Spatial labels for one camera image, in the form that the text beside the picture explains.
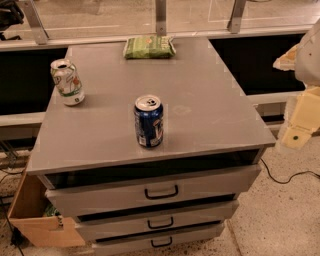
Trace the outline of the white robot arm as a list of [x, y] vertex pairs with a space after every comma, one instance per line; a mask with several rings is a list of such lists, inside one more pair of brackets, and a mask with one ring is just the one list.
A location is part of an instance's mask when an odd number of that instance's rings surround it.
[[277, 139], [280, 149], [301, 149], [320, 128], [320, 19], [273, 67], [293, 71], [305, 89], [286, 102]]

